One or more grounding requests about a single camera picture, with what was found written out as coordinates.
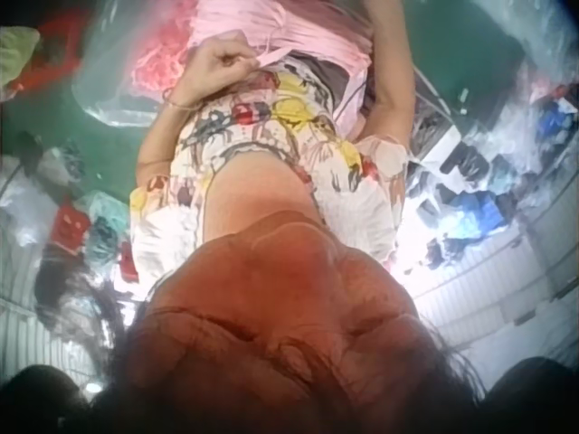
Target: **hand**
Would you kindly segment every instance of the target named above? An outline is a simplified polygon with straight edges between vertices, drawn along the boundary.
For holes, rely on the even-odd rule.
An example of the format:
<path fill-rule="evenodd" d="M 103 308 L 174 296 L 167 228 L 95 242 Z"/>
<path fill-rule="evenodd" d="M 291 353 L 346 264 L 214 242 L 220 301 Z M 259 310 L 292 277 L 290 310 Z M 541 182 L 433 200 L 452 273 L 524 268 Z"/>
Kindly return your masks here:
<path fill-rule="evenodd" d="M 199 45 L 169 99 L 193 106 L 200 99 L 246 79 L 260 67 L 242 31 L 223 33 Z"/>

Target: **green floor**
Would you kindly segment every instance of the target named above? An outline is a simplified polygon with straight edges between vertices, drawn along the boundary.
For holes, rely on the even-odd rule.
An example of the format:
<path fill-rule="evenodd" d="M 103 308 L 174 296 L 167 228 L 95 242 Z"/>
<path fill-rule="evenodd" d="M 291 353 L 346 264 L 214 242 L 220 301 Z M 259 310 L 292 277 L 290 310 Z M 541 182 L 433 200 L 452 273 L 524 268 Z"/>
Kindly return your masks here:
<path fill-rule="evenodd" d="M 522 54 L 476 6 L 466 0 L 407 0 L 406 6 L 414 60 L 449 104 L 465 87 L 476 99 L 511 82 L 512 65 Z M 107 74 L 112 65 L 104 66 Z M 2 116 L 3 152 L 14 152 L 21 131 L 40 137 L 45 148 L 70 139 L 86 165 L 81 190 L 128 200 L 144 129 L 108 127 L 87 115 L 70 80 L 18 95 L 3 105 Z"/>

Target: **clothing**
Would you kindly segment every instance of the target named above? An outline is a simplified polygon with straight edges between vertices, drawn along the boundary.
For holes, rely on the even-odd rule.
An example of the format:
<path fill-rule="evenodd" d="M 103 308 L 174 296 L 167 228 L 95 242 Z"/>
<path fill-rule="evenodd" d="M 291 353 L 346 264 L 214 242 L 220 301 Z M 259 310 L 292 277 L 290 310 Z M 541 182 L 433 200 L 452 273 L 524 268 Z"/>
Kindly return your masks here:
<path fill-rule="evenodd" d="M 215 175 L 245 152 L 267 152 L 310 188 L 324 223 L 348 246 L 386 261 L 401 220 L 408 155 L 393 139 L 341 139 L 330 88 L 287 57 L 216 95 L 181 132 L 170 177 L 130 197 L 133 255 L 144 289 L 204 242 L 204 202 Z M 371 157 L 378 149 L 379 166 Z"/>

